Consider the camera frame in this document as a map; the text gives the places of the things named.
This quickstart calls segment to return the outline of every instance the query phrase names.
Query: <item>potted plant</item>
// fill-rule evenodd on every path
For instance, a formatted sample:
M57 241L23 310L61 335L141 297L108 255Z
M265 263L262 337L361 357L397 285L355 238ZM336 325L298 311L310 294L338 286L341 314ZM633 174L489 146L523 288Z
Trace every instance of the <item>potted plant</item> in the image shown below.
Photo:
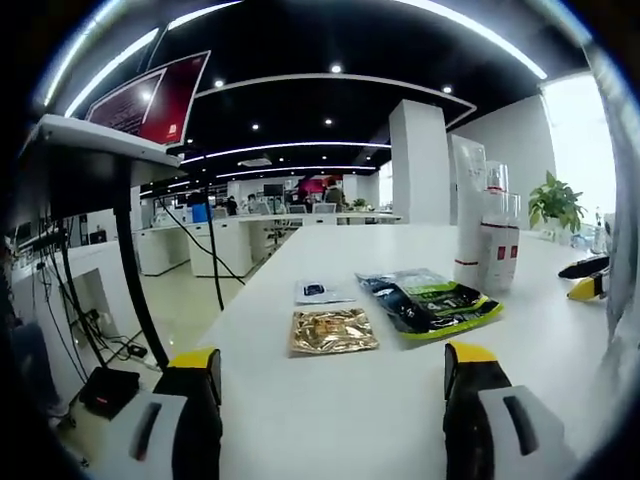
M356 198L353 201L353 209L356 211L362 211L367 206L367 201L364 198Z
M568 244L571 233L580 230L580 218L584 218L584 208L578 205L582 192L574 192L569 185L561 182L547 171L547 181L534 188L529 200L529 224L534 228L540 220L550 231L552 240Z

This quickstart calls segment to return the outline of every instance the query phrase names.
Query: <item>white bottle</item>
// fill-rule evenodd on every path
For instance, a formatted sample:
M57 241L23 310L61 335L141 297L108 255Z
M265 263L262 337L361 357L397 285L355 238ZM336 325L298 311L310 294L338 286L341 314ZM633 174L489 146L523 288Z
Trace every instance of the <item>white bottle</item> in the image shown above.
M458 252L454 280L477 288L482 254L482 194L487 186L486 157L484 146L472 140L451 135L451 144L458 186Z

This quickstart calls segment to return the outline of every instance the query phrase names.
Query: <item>plastic bag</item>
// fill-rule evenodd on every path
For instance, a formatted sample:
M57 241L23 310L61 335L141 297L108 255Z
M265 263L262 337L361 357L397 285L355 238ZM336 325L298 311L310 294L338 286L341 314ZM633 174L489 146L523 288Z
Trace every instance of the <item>plastic bag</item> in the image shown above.
M414 339L433 339L488 322L503 306L479 291L423 269L385 275L356 274L394 327Z
M319 305L322 303L353 302L335 285L327 283L300 280L296 282L296 303L299 305Z

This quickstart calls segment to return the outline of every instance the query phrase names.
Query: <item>person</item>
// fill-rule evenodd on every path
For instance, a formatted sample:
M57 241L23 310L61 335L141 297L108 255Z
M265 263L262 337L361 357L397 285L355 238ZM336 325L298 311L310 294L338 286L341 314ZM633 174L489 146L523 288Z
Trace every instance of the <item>person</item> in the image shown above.
M327 181L327 191L324 194L325 203L335 203L336 204L336 212L342 212L342 207L344 205L344 194L338 184L336 179L331 177Z
M249 202L247 203L247 208L249 209L249 213L260 213L258 210L258 201L256 200L256 196L253 193L249 194Z
M238 204L236 203L236 199L231 195L227 199L227 213L230 217L238 214Z
M300 188L300 190L298 190L298 199L294 202L294 205L304 205L307 213L311 213L311 210L313 209L313 202L309 192L304 188Z
M10 290L12 253L9 245L1 242L0 261L7 288ZM13 355L22 373L27 388L40 412L49 418L64 417L69 413L68 406L62 402L51 377L47 344L38 322L24 323L11 308L3 319L9 330Z

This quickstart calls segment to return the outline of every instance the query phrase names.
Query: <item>green plant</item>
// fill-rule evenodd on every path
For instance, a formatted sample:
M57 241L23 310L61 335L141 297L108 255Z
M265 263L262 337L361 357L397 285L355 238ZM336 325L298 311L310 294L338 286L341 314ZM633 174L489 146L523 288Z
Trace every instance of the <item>green plant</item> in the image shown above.
M529 224L533 226L544 219L557 218L562 228L569 226L575 233L580 230L580 217L584 208L578 205L582 192L575 193L571 187L556 179L547 171L547 182L534 188L529 200Z

